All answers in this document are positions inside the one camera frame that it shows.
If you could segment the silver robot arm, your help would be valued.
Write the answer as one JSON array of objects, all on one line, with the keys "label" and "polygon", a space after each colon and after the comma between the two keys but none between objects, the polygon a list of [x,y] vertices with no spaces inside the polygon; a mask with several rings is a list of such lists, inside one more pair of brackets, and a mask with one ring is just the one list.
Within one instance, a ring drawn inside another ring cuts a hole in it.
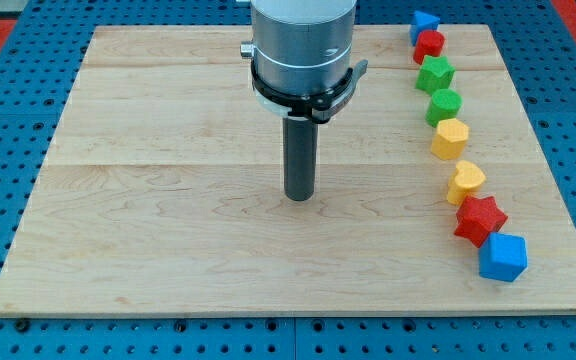
[{"label": "silver robot arm", "polygon": [[241,54],[270,88],[316,95],[349,68],[356,0],[250,0],[252,40]]}]

